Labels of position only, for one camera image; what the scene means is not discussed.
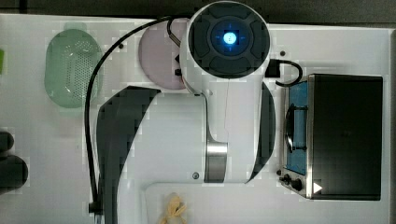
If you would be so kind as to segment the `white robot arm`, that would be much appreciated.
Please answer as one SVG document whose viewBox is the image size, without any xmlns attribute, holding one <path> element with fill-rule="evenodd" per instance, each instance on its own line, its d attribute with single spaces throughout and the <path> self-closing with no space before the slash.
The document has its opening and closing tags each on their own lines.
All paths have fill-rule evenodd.
<svg viewBox="0 0 396 224">
<path fill-rule="evenodd" d="M 254 9 L 218 1 L 188 21 L 179 47 L 186 92 L 128 86 L 100 108 L 105 224 L 149 224 L 157 183 L 247 183 L 272 153 L 274 105 L 263 78 L 270 34 Z"/>
</svg>

